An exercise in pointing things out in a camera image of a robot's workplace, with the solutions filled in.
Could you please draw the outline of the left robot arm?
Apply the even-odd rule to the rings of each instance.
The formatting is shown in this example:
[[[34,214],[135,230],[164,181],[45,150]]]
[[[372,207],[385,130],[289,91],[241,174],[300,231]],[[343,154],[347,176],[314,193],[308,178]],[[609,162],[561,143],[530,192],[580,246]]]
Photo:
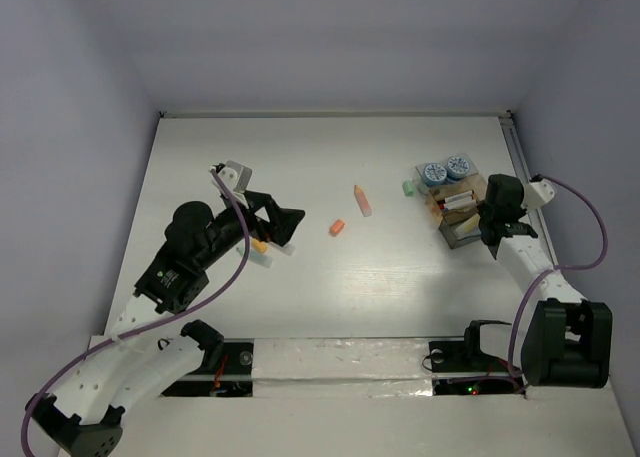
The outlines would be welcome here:
[[[235,247],[249,247],[253,238],[285,246],[305,217],[259,192],[246,192],[242,202],[223,202],[219,214],[200,201],[176,209],[164,244],[105,340],[29,400],[21,428],[25,455],[32,453],[29,425],[36,423],[71,456],[106,456],[136,405],[196,369],[209,372],[219,365],[222,334],[188,317],[209,303],[196,300],[209,283],[208,269]]]

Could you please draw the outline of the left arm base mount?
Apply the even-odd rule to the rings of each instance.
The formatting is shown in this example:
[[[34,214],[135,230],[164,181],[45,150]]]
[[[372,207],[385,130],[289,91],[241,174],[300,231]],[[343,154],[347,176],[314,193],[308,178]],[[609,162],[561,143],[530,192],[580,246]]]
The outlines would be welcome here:
[[[219,357],[204,357],[198,369],[179,378],[162,396],[252,397],[253,354],[252,340],[226,341]]]

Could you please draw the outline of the green highlighter cap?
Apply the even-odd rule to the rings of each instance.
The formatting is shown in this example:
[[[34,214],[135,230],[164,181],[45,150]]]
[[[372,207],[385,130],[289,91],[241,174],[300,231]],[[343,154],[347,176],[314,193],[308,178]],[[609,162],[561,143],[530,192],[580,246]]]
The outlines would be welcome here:
[[[402,183],[402,190],[405,197],[412,197],[415,194],[415,187],[412,180],[405,180]]]

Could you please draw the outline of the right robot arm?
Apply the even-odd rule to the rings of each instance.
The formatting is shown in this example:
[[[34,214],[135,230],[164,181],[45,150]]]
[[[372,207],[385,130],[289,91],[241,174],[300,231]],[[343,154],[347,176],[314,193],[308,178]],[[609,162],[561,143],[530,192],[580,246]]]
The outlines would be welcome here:
[[[608,247],[603,245],[591,263],[555,264],[523,220],[550,203],[558,189],[591,203],[549,176],[536,175],[524,183],[493,174],[478,207],[483,244],[523,292],[511,324],[507,369],[513,379],[531,386],[602,388],[609,378],[613,314],[606,304],[576,290],[564,274],[598,267]]]

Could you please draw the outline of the green highlighter pen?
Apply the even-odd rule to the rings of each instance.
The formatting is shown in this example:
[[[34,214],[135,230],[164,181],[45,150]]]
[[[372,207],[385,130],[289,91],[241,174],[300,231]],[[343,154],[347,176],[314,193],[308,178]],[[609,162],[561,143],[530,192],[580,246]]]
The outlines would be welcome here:
[[[263,268],[270,268],[273,265],[273,259],[269,255],[260,253],[254,248],[246,249],[244,247],[237,247],[236,251],[248,262],[255,265],[259,265]]]

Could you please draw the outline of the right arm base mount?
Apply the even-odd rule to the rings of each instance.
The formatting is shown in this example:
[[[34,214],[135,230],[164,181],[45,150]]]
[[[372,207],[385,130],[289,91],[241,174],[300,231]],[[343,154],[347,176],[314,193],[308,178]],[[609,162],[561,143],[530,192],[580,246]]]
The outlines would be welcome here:
[[[509,373],[507,361],[481,349],[481,330],[491,325],[510,323],[472,320],[461,337],[438,337],[428,342],[421,367],[431,375],[435,396],[526,396],[527,385]]]

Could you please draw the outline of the black whiteboard marker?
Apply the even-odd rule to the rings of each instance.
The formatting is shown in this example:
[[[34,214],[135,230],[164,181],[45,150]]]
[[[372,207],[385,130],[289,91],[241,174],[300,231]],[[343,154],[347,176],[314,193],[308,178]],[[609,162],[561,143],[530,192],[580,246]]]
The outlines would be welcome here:
[[[468,190],[465,192],[461,192],[449,197],[445,197],[444,199],[442,199],[444,202],[450,202],[450,201],[455,201],[455,200],[460,200],[460,199],[464,199],[464,198],[468,198],[468,197],[473,197],[473,190]]]

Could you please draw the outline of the blue patterned tape roll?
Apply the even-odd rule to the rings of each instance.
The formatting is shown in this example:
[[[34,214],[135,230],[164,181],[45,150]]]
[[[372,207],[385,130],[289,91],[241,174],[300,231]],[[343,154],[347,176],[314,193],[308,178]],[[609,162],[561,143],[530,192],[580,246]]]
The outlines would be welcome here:
[[[448,178],[447,170],[439,163],[427,163],[421,171],[421,178],[428,187],[444,185]]]

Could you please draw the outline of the orange highlighter cap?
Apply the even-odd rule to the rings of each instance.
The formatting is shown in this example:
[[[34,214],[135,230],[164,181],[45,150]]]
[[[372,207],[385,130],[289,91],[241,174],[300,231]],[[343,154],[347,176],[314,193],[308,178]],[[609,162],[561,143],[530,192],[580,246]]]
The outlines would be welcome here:
[[[345,228],[345,222],[342,220],[336,220],[329,228],[329,234],[331,236],[338,236]]]

